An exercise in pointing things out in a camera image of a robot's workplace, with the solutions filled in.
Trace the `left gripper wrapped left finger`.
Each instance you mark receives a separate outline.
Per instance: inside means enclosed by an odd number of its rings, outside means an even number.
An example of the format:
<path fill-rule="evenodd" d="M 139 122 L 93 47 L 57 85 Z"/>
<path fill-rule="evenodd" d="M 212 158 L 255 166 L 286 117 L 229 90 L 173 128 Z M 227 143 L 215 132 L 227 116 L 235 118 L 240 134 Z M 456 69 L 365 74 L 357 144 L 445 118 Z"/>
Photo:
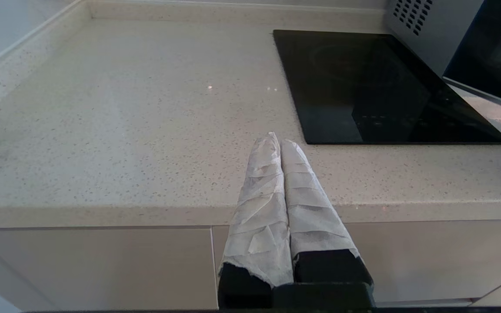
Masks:
<path fill-rule="evenodd" d="M 273 132 L 250 151 L 218 277 L 220 309 L 270 308 L 273 291 L 294 283 L 281 148 Z"/>

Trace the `left gripper wrapped right finger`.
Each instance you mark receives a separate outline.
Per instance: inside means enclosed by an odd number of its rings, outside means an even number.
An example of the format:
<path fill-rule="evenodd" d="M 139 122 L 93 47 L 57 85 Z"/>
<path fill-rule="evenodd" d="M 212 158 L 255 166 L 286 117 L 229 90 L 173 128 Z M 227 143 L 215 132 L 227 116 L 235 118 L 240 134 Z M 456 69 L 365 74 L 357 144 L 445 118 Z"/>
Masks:
<path fill-rule="evenodd" d="M 358 248 L 332 206 L 304 151 L 281 143 L 290 222 L 290 249 L 298 283 L 373 284 Z"/>

